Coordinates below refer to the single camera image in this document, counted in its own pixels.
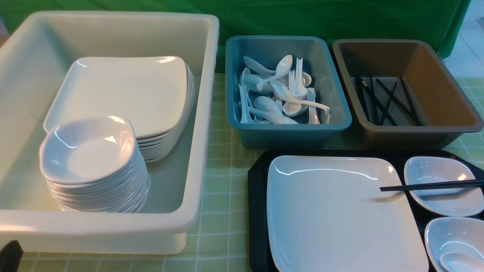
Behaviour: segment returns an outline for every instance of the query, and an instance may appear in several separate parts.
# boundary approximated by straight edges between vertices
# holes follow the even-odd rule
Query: green backdrop
[[[470,0],[0,0],[12,33],[43,10],[167,11],[212,14],[220,20],[217,62],[234,35],[309,35],[417,39],[450,55]]]

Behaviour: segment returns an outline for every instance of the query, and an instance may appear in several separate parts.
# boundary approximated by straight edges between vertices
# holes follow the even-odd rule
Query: brown plastic bin
[[[333,43],[333,51],[366,148],[441,149],[463,133],[482,130],[482,118],[428,44],[416,40],[343,39]],[[367,83],[372,75],[375,96],[383,105],[390,96],[375,80],[378,78],[390,90],[398,81],[395,96],[408,108],[401,76],[422,126],[414,125],[395,102],[388,112],[397,126],[388,121],[383,125],[371,123],[358,98],[356,75]],[[366,96],[365,100],[371,113],[372,97]]]

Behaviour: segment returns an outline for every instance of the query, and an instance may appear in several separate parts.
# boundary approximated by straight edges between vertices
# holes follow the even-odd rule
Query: plastic bin
[[[265,67],[275,69],[285,55],[303,58],[303,70],[313,77],[316,102],[331,107],[329,124],[242,124],[238,103],[239,77],[245,68],[242,57],[250,57]],[[351,114],[336,68],[326,43],[316,37],[301,36],[234,36],[226,51],[226,116],[240,133],[246,148],[320,148],[336,131],[351,125]],[[306,120],[308,114],[299,117]],[[319,119],[326,118],[324,112]]]
[[[218,30],[212,15],[31,15],[0,49],[0,244],[19,240],[33,252],[180,252],[203,188]],[[148,165],[141,213],[62,212],[40,173],[45,114],[71,64],[87,56],[179,56],[195,76],[192,114],[170,154]]]
[[[344,39],[333,51],[353,110],[363,131],[363,144],[376,149],[441,149],[463,133],[481,131],[483,120],[437,54],[424,42],[390,39]],[[396,97],[406,103],[402,76],[423,126],[410,124],[392,102],[389,113],[397,126],[369,122],[358,99],[354,77],[368,75],[387,88],[398,81]],[[375,95],[383,105],[387,93],[376,82]]]

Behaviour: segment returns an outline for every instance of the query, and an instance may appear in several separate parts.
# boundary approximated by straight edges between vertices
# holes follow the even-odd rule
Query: blue plastic tray
[[[329,124],[242,124],[238,107],[238,82],[245,68],[242,57],[250,57],[269,69],[275,69],[285,55],[303,58],[303,70],[313,77],[311,87],[316,91],[316,102],[331,107]],[[324,112],[318,111],[320,120]],[[234,36],[227,41],[226,51],[226,117],[240,133],[246,148],[320,148],[336,131],[351,125],[351,114],[338,73],[326,43],[316,37],[303,36]],[[307,122],[308,114],[297,118]]]

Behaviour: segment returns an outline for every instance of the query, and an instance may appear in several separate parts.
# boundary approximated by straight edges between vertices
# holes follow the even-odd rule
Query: stack of bowls
[[[44,121],[46,132],[79,119],[130,120],[146,162],[170,153],[195,98],[193,74],[179,57],[87,57],[74,62]]]
[[[81,119],[55,127],[40,146],[40,170],[63,211],[139,212],[151,178],[131,123]]]

